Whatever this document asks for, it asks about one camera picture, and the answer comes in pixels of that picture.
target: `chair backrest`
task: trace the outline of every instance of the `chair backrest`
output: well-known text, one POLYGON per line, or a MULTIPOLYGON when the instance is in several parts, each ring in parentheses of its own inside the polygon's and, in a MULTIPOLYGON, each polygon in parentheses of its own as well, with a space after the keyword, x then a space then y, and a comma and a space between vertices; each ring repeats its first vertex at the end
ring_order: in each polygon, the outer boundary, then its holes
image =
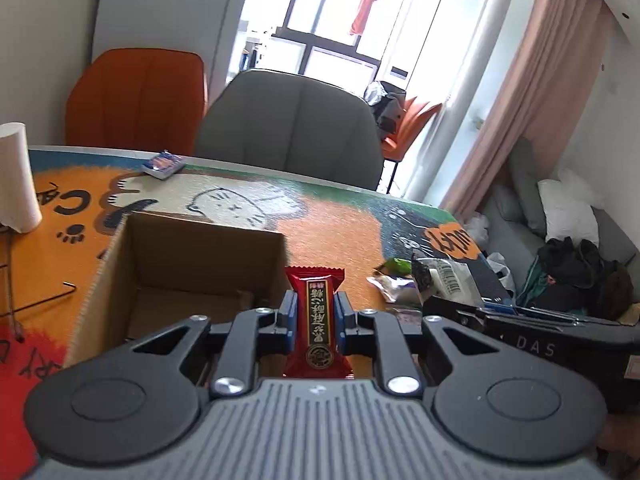
POLYGON ((103 53, 66 102, 66 143, 191 155, 206 109, 196 54, 159 48, 103 53))
POLYGON ((305 76, 248 70, 200 125, 195 155, 376 189, 383 157, 363 99, 305 76))
POLYGON ((396 161, 402 160, 422 129, 441 109, 442 103, 430 105, 429 103, 414 102, 404 115, 398 134, 394 137, 396 147, 392 150, 385 150, 385 157, 396 161))

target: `pink curtain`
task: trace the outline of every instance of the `pink curtain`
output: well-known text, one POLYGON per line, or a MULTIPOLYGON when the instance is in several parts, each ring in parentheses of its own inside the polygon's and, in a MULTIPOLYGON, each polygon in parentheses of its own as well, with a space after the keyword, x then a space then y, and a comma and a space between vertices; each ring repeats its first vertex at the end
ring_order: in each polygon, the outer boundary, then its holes
POLYGON ((603 0, 535 0, 498 97, 441 208, 469 218, 520 136, 555 167, 595 82, 613 15, 603 0))

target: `orange chair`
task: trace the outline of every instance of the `orange chair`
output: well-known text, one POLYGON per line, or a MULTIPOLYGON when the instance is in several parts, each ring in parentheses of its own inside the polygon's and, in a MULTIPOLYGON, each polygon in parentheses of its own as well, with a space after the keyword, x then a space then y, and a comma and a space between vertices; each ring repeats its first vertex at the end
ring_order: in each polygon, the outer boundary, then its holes
POLYGON ((196 54, 108 50, 66 102, 65 140, 71 146, 191 155, 206 103, 204 66, 196 54))
POLYGON ((386 188, 386 194, 389 194, 391 191, 391 185, 396 177, 398 164, 402 162, 407 150, 414 143, 414 140, 429 120, 441 109, 442 103, 429 106, 429 103, 419 103, 415 100, 411 101, 402 118, 398 133, 390 135, 382 141, 382 153, 385 156, 385 160, 390 160, 395 163, 389 185, 386 188))

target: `red candy wrapper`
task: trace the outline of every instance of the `red candy wrapper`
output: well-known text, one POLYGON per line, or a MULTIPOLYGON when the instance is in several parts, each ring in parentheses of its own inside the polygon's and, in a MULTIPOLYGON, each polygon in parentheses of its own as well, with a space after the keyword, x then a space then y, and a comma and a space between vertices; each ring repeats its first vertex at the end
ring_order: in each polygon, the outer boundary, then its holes
POLYGON ((298 294, 298 330, 283 376, 353 379, 353 369, 338 352, 335 341, 334 292, 344 280, 344 269, 287 267, 285 270, 298 294))

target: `paper towel roll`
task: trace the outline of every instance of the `paper towel roll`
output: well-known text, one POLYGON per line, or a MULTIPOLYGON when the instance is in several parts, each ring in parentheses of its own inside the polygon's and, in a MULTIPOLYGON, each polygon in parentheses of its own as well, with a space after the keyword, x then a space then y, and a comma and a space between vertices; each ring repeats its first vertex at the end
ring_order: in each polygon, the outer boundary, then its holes
POLYGON ((24 124, 0 125, 0 223, 19 233, 42 220, 31 176, 24 124))

